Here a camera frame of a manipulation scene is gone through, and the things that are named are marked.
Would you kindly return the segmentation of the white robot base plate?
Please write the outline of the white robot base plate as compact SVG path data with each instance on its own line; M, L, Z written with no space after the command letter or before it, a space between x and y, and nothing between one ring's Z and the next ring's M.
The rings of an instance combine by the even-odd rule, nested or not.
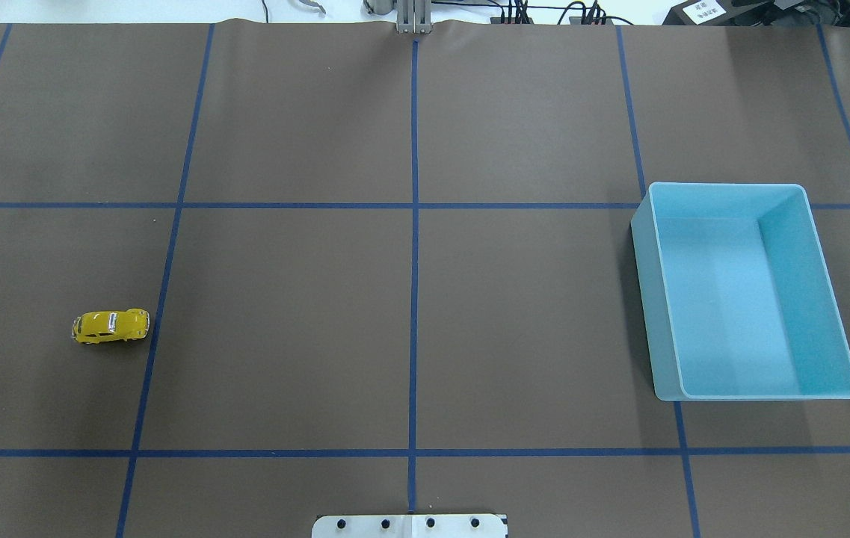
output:
M505 515L492 513L327 515L312 537L508 537Z

